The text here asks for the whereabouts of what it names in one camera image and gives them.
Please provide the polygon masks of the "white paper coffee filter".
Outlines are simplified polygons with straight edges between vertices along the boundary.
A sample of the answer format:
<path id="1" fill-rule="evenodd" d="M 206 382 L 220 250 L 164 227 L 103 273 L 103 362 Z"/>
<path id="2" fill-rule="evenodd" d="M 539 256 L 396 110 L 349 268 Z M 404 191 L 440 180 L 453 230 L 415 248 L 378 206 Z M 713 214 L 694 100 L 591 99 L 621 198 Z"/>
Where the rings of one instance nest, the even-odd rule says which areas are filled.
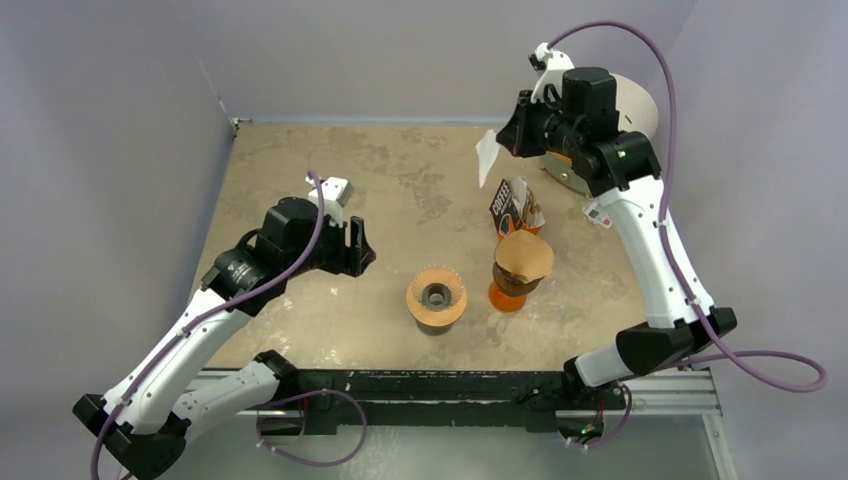
<path id="1" fill-rule="evenodd" d="M 476 143 L 475 151 L 478 157 L 478 186 L 483 188 L 500 151 L 496 132 L 492 129 L 486 130 Z"/>

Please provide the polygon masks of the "coffee paper filter box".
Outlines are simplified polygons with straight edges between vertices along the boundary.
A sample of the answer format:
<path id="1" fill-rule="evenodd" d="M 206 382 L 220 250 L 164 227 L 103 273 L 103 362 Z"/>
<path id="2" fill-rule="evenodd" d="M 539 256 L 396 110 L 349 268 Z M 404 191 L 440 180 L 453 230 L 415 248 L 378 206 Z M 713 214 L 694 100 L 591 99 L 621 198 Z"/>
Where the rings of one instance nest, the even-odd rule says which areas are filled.
<path id="1" fill-rule="evenodd" d="M 516 231 L 538 235 L 545 224 L 541 205 L 524 177 L 502 179 L 489 206 L 499 240 Z"/>

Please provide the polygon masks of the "clear glass dripper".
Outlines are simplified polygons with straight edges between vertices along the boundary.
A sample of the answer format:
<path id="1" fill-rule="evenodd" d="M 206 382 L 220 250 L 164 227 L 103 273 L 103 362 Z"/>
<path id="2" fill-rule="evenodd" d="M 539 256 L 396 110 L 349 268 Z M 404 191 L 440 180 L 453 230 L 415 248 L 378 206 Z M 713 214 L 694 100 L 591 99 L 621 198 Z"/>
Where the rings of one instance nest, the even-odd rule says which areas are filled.
<path id="1" fill-rule="evenodd" d="M 421 270 L 411 284 L 412 298 L 429 311 L 444 311 L 459 303 L 465 293 L 460 275 L 448 267 Z"/>

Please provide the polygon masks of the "light bamboo dripper stand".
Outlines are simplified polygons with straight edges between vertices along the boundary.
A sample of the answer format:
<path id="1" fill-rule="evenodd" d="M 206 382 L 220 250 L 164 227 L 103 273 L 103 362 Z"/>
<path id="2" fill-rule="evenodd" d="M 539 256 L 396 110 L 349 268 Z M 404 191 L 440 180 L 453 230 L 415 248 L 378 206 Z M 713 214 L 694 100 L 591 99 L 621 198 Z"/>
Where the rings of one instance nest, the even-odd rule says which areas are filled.
<path id="1" fill-rule="evenodd" d="M 468 304 L 466 287 L 460 275 L 448 267 L 429 267 L 419 271 L 407 287 L 406 305 L 413 319 L 422 326 L 451 327 Z"/>

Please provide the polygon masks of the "grey glass carafe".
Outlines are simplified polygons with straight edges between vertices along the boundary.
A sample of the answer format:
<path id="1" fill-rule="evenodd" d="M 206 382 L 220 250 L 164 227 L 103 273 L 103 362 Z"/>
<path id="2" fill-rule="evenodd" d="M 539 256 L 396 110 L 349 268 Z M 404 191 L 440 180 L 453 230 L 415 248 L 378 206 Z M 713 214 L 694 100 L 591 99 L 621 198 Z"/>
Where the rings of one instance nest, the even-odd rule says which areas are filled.
<path id="1" fill-rule="evenodd" d="M 426 335 L 438 336 L 438 335 L 442 335 L 442 334 L 449 332 L 453 327 L 453 323 L 449 323 L 449 324 L 446 324 L 446 325 L 429 325 L 429 324 L 417 321 L 416 326 L 422 333 L 424 333 Z"/>

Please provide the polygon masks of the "dark walnut dripper stand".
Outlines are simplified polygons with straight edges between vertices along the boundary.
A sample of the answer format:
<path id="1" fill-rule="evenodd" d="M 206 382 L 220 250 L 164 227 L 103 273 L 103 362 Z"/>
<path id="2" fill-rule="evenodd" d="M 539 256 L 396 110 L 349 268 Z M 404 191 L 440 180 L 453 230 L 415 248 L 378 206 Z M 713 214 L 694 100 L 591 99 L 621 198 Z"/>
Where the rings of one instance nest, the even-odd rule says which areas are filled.
<path id="1" fill-rule="evenodd" d="M 526 280 L 520 275 L 505 270 L 497 263 L 493 264 L 492 275 L 494 284 L 504 295 L 509 297 L 521 297 L 533 292 L 542 280 L 542 278 Z"/>

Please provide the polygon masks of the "orange glass carafe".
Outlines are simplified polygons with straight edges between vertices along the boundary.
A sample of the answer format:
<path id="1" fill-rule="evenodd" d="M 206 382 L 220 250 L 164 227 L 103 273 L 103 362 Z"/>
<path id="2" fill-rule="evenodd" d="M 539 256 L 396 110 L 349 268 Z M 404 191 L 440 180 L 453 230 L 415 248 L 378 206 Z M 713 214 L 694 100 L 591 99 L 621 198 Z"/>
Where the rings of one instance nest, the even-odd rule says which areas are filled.
<path id="1" fill-rule="evenodd" d="M 491 282 L 488 287 L 488 299 L 491 306 L 496 310 L 503 313 L 514 313 L 525 306 L 527 296 L 509 296 L 495 282 Z"/>

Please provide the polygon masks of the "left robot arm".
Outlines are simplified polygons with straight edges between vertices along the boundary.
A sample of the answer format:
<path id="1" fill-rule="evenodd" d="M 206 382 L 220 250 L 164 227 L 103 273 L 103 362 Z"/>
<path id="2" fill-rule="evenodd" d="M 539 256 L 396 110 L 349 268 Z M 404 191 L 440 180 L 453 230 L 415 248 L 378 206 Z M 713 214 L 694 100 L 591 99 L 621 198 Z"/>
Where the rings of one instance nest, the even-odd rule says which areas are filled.
<path id="1" fill-rule="evenodd" d="M 364 221 L 343 214 L 353 185 L 315 172 L 306 180 L 307 195 L 279 200 L 258 228 L 216 257 L 183 313 L 126 377 L 75 403 L 73 414 L 95 438 L 91 478 L 100 475 L 103 453 L 129 478 L 158 478 L 190 443 L 245 409 L 336 396 L 273 350 L 213 385 L 190 389 L 214 354 L 292 279 L 313 270 L 358 277 L 375 260 Z"/>

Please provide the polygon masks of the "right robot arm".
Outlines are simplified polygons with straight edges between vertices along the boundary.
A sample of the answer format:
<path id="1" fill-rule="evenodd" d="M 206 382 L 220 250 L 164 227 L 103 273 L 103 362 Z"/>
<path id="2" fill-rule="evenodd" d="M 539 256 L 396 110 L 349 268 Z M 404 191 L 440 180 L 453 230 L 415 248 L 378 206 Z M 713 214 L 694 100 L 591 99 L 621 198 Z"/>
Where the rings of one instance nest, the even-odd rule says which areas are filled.
<path id="1" fill-rule="evenodd" d="M 688 259 L 670 214 L 665 184 L 648 137 L 619 127 L 617 81 L 606 69 L 576 67 L 546 44 L 530 56 L 539 78 L 518 94 L 496 141 L 512 156 L 560 154 L 588 186 L 619 233 L 637 276 L 645 322 L 617 333 L 613 344 L 565 362 L 564 399 L 584 407 L 601 386 L 639 377 L 700 352 L 737 326 L 715 305 Z"/>

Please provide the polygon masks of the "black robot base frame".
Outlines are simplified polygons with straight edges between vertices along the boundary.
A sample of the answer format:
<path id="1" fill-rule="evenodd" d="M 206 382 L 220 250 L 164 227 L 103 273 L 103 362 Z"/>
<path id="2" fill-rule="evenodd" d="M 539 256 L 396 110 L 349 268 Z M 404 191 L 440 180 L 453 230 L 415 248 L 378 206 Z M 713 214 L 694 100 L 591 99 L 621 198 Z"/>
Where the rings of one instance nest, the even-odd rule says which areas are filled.
<path id="1" fill-rule="evenodd" d="M 292 408 L 308 435 L 341 426 L 514 427 L 597 438 L 606 412 L 627 406 L 622 388 L 578 390 L 560 371 L 298 368 L 274 350 L 255 361 L 275 379 L 262 410 Z"/>

